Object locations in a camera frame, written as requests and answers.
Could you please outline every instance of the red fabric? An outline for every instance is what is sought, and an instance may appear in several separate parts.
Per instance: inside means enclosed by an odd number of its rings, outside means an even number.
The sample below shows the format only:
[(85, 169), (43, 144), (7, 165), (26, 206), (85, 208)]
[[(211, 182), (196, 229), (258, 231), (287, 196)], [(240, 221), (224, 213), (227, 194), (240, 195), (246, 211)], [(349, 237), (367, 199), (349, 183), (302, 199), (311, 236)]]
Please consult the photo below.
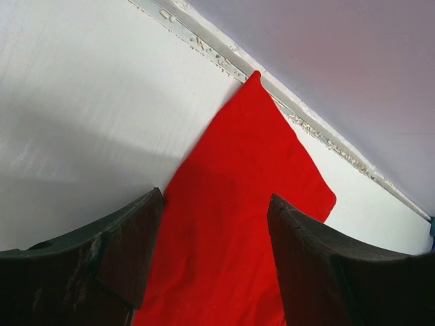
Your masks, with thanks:
[(272, 193), (319, 221), (336, 200), (255, 72), (165, 192), (135, 326), (285, 325), (266, 219)]

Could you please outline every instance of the red cloth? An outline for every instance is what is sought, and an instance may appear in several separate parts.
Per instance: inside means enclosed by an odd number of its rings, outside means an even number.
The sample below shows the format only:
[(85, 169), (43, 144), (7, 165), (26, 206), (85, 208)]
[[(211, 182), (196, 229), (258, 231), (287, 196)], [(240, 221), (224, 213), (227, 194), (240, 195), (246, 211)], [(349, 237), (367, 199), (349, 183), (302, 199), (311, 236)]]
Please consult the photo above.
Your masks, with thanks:
[(285, 325), (272, 193), (325, 221), (335, 195), (255, 72), (170, 182), (135, 326)]

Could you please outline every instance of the white surface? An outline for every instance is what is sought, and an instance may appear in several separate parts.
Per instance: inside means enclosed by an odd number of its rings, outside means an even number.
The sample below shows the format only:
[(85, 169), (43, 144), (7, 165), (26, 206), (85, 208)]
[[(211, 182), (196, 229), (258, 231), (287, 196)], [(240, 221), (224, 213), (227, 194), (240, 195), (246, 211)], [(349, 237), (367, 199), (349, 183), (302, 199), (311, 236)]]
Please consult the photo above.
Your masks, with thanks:
[[(0, 250), (164, 187), (239, 85), (127, 1), (0, 2)], [(427, 222), (299, 137), (337, 195), (330, 225), (388, 249), (428, 249)]]
[(435, 215), (434, 1), (189, 2)]

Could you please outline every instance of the white wall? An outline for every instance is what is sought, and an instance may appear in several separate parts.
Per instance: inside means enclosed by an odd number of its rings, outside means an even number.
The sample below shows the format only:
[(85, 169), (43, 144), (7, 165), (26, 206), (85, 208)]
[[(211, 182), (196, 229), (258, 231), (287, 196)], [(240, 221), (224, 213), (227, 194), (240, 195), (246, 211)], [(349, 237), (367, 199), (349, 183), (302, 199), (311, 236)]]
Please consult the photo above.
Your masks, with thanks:
[[(163, 188), (239, 86), (128, 1), (1, 1), (0, 250)], [(338, 197), (330, 225), (388, 249), (429, 248), (427, 222), (296, 131)]]
[(189, 2), (435, 215), (434, 1)]

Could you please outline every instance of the scratched metal edge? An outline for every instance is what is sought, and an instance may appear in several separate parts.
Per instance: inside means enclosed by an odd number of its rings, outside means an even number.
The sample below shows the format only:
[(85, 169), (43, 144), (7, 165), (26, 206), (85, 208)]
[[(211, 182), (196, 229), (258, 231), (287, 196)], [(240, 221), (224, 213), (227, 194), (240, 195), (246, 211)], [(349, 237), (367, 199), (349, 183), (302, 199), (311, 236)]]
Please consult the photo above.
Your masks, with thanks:
[(275, 79), (235, 42), (205, 20), (184, 0), (127, 0), (138, 10), (174, 33), (190, 48), (207, 57), (223, 73), (241, 83), (255, 70), (262, 73), (262, 83), (275, 104), (293, 123), (298, 124), (329, 150), (380, 185), (411, 210), (430, 221), (430, 217), (386, 179), (354, 146), (308, 108), (302, 100)]

